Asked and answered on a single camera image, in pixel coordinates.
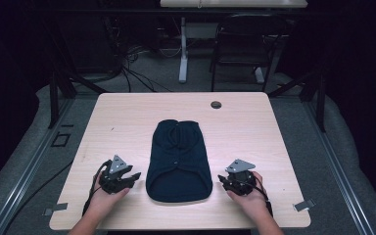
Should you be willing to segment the person's right hand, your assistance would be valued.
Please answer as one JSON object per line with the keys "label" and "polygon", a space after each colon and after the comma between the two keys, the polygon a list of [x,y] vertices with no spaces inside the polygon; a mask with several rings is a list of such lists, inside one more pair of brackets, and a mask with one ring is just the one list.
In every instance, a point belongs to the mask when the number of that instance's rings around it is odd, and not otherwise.
{"label": "person's right hand", "polygon": [[255,189],[246,196],[239,196],[232,191],[227,191],[227,195],[237,203],[244,213],[254,222],[259,222],[267,218],[272,218],[266,207],[266,192],[262,189],[262,176],[253,171],[256,181]]}

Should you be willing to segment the black folding chair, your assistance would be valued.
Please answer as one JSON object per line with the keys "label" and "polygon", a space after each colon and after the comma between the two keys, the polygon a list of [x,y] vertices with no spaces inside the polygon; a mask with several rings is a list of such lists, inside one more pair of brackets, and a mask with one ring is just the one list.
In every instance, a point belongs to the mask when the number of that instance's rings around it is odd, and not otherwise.
{"label": "black folding chair", "polygon": [[249,67],[253,74],[265,68],[265,90],[279,38],[287,22],[274,15],[233,14],[221,20],[215,30],[211,54],[211,91],[214,91],[216,67]]}

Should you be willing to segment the aluminium floor rail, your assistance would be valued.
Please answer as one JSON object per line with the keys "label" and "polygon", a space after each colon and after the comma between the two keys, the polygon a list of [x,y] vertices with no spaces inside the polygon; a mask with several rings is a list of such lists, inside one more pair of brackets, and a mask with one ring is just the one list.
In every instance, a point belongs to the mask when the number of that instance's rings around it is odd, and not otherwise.
{"label": "aluminium floor rail", "polygon": [[336,155],[336,152],[327,136],[326,132],[323,132],[318,126],[315,109],[311,103],[303,102],[304,109],[308,118],[313,126],[317,137],[319,138],[324,151],[326,153],[326,161],[331,169],[337,186],[341,192],[342,198],[351,214],[353,223],[359,233],[359,235],[376,235],[371,224],[362,208],[358,196],[356,195],[353,187],[351,186],[347,175]]}
{"label": "aluminium floor rail", "polygon": [[74,99],[67,99],[60,103],[59,116],[51,128],[46,123],[51,117],[50,104],[41,102],[31,127],[0,171],[0,235],[16,213],[50,142],[57,135],[60,121],[67,115],[73,102]]}

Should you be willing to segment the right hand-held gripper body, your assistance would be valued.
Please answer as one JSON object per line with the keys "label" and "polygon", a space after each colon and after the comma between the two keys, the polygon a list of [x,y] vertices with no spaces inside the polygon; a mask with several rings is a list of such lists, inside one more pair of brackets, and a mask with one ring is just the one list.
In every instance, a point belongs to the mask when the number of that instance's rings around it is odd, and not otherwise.
{"label": "right hand-held gripper body", "polygon": [[256,179],[251,173],[251,169],[255,167],[254,164],[237,159],[225,169],[228,173],[227,179],[235,188],[236,195],[244,196],[253,191],[256,186]]}

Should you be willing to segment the white desk leg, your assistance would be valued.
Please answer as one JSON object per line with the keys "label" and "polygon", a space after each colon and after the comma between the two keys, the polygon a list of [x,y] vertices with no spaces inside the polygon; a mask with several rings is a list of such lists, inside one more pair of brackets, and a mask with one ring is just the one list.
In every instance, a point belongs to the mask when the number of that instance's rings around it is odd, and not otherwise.
{"label": "white desk leg", "polygon": [[178,81],[180,83],[185,83],[187,81],[188,56],[187,56],[186,22],[184,18],[181,19],[181,24],[180,24],[180,42],[181,42],[181,59],[180,59]]}

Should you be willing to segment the grey tape strip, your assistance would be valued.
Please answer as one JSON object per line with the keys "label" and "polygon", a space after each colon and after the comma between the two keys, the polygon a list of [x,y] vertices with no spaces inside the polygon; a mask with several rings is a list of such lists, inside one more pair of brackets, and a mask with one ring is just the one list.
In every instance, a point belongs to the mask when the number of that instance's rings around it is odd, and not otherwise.
{"label": "grey tape strip", "polygon": [[315,206],[315,201],[313,199],[308,199],[306,201],[302,201],[300,203],[294,204],[294,209],[297,212],[308,211],[314,206]]}
{"label": "grey tape strip", "polygon": [[47,208],[43,211],[43,216],[50,216],[53,214],[53,212],[57,212],[57,211],[64,211],[68,208],[68,204],[67,203],[62,203],[62,204],[57,204],[55,205],[54,207],[52,208]]}

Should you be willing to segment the person's left hand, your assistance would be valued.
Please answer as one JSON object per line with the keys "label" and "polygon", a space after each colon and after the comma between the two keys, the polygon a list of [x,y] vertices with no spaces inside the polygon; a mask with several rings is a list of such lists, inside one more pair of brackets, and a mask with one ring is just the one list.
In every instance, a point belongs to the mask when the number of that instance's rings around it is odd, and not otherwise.
{"label": "person's left hand", "polygon": [[128,194],[129,191],[129,188],[124,188],[118,193],[109,194],[101,188],[99,184],[99,177],[97,177],[88,209],[99,209],[109,213],[113,207]]}

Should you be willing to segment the white desk top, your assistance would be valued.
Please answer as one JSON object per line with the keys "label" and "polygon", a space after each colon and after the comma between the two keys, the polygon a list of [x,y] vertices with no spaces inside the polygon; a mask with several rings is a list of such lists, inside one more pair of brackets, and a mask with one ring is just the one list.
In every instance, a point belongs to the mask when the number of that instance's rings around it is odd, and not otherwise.
{"label": "white desk top", "polygon": [[306,0],[161,0],[169,8],[305,8]]}

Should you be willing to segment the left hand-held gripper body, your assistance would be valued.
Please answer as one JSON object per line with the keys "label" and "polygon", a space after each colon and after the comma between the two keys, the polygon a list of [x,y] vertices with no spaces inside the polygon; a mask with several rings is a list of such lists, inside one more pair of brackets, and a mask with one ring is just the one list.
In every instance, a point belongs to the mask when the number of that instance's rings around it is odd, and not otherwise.
{"label": "left hand-held gripper body", "polygon": [[125,188],[121,171],[127,166],[128,164],[118,155],[114,155],[108,162],[106,169],[102,172],[102,176],[99,179],[99,184],[105,192],[114,194]]}

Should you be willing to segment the white under-desk tray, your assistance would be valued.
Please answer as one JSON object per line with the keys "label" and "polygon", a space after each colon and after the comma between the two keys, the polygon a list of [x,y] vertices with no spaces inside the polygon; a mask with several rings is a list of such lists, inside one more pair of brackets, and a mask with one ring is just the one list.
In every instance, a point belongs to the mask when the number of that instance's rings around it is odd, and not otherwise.
{"label": "white under-desk tray", "polygon": [[215,36],[216,23],[187,23],[185,34],[191,39],[211,39]]}

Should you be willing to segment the dark navy pet garment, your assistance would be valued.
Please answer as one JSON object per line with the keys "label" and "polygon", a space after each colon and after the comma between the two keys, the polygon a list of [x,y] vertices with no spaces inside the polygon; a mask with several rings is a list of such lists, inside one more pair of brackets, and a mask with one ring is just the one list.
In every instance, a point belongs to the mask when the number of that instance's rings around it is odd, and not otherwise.
{"label": "dark navy pet garment", "polygon": [[149,197],[162,203],[201,201],[212,192],[207,148],[199,124],[166,119],[153,134],[146,176]]}

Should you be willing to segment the black metal frame stand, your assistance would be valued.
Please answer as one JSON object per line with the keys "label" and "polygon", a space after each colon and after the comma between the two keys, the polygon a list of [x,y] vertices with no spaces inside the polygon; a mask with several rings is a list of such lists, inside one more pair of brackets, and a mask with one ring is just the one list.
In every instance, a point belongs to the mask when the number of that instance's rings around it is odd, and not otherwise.
{"label": "black metal frame stand", "polygon": [[315,122],[322,132],[325,132],[324,114],[325,114],[325,100],[326,100],[326,78],[323,75],[323,69],[313,69],[307,74],[294,79],[285,85],[269,92],[268,97],[277,97],[295,86],[304,84],[299,97],[303,102],[312,100],[314,94],[316,97]]}
{"label": "black metal frame stand", "polygon": [[78,74],[56,18],[54,16],[44,17],[42,22],[52,41],[52,49],[48,53],[48,56],[50,57],[54,69],[49,83],[51,107],[49,127],[53,128],[60,119],[59,91],[61,91],[67,99],[74,99],[77,94],[77,91],[72,85],[74,81],[84,85],[97,94],[106,93],[106,90]]}

